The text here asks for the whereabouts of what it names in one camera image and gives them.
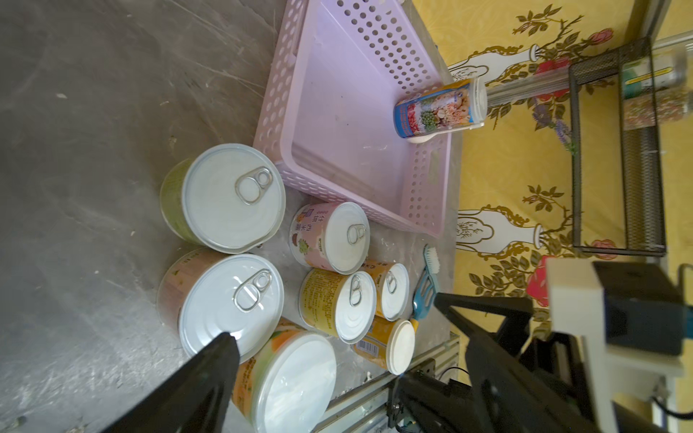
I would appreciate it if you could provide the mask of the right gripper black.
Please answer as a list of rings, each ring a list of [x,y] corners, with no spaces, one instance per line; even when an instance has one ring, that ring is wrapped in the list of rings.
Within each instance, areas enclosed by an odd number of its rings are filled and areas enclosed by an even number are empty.
[[[527,298],[474,297],[438,293],[435,308],[470,340],[490,337],[519,363],[544,382],[573,411],[594,421],[584,364],[575,337],[550,333],[545,339],[530,336],[533,304]],[[458,309],[503,316],[494,333],[485,331]]]

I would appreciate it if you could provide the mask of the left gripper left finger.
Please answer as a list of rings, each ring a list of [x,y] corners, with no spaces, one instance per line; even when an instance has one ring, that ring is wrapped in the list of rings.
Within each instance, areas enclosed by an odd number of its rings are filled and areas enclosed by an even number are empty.
[[[106,432],[220,432],[240,366],[236,339],[216,336]]]

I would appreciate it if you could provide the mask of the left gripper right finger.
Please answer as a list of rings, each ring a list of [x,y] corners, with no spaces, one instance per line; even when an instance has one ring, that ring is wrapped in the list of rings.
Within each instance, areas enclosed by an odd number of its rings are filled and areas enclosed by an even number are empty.
[[[469,337],[467,371],[484,432],[597,432],[487,333]]]

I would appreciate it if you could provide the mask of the orange can plastic lid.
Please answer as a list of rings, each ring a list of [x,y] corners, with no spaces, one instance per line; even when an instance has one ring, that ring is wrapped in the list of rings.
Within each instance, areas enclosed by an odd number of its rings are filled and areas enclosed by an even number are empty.
[[[323,335],[281,319],[236,375],[232,402],[256,432],[311,432],[330,404],[337,358]]]

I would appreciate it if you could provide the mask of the small yellow can plastic lid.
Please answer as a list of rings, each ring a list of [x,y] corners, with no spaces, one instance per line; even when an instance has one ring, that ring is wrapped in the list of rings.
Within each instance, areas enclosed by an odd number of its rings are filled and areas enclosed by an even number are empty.
[[[388,321],[375,316],[366,335],[351,348],[392,375],[402,375],[409,369],[415,345],[416,328],[411,321]]]

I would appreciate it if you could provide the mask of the tall yellow can plastic lid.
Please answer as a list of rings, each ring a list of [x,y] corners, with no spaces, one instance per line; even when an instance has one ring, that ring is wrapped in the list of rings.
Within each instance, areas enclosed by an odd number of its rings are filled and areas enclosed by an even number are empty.
[[[464,79],[399,102],[393,109],[395,132],[414,144],[436,135],[480,128],[487,118],[487,88]]]

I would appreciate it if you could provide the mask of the purple plastic basket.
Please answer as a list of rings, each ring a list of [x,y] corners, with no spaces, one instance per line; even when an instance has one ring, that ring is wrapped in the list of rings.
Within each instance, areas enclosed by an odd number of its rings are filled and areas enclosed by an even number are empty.
[[[393,110],[441,83],[399,2],[290,1],[254,147],[289,187],[357,203],[382,225],[439,237],[450,139],[408,142]]]

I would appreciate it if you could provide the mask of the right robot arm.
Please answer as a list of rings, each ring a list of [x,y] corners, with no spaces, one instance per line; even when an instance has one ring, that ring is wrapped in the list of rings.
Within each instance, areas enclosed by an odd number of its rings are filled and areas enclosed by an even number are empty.
[[[467,338],[469,384],[447,384],[419,370],[401,375],[388,402],[388,422],[410,416],[425,432],[596,432],[519,359],[529,337],[527,298],[438,293],[435,308]]]

